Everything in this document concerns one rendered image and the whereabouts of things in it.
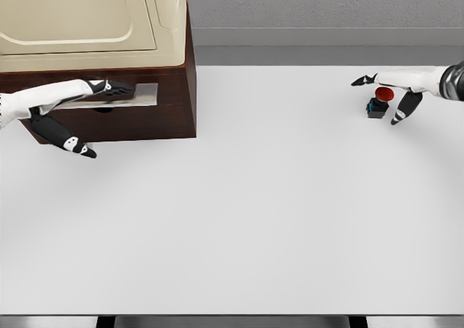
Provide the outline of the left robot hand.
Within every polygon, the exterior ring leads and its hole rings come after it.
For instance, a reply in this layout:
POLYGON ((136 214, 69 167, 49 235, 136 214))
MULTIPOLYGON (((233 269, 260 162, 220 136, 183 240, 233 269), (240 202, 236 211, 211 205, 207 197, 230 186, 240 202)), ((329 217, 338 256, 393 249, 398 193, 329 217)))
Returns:
POLYGON ((97 94, 106 96, 131 94, 134 91, 132 86, 107 79, 95 81, 74 79, 16 92, 12 100, 16 101, 15 117, 28 120, 35 134, 55 147, 84 157, 95 158, 96 153, 92 149, 66 126, 48 116, 48 113, 58 105, 85 97, 97 94))

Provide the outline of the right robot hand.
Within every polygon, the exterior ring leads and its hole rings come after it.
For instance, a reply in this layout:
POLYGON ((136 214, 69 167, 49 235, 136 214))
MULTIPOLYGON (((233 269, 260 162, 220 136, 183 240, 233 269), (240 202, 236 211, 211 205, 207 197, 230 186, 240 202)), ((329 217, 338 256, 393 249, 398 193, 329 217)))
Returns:
POLYGON ((364 75, 353 81, 351 85, 362 86, 372 83, 406 90, 391 120, 393 126, 409 117, 416 110, 423 99, 424 92, 434 96, 440 95, 439 87, 432 78, 427 76, 426 72, 418 70, 393 70, 379 72, 374 76, 364 75))

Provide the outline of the dark wood drawer metal handle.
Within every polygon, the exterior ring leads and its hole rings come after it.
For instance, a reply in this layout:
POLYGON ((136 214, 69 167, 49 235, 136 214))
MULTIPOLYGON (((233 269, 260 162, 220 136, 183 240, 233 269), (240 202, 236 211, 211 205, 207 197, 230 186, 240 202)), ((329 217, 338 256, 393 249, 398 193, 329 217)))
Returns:
POLYGON ((156 69, 115 69, 115 70, 63 70, 0 73, 0 90, 19 91, 34 86, 67 81, 71 79, 99 80, 110 79, 136 87, 138 83, 157 83, 157 105, 180 104, 183 101, 181 78, 183 74, 160 72, 156 69))

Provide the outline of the dark wood cabinet beige top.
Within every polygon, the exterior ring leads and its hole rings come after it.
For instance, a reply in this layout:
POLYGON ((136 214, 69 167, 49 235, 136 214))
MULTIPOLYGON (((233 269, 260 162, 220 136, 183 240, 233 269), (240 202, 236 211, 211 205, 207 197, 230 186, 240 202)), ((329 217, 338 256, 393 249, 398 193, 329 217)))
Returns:
POLYGON ((187 0, 0 0, 0 73, 156 69, 183 74, 183 101, 52 110, 84 142, 196 136, 187 0))

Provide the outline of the red button black switch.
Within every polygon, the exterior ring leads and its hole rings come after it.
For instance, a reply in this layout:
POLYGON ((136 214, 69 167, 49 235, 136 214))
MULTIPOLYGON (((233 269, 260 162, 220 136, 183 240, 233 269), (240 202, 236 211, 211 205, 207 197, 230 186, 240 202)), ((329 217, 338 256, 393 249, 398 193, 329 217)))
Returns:
POLYGON ((381 86, 374 91, 374 97, 366 105, 368 118, 382 119, 389 109, 389 102, 394 98, 394 92, 389 87, 381 86))

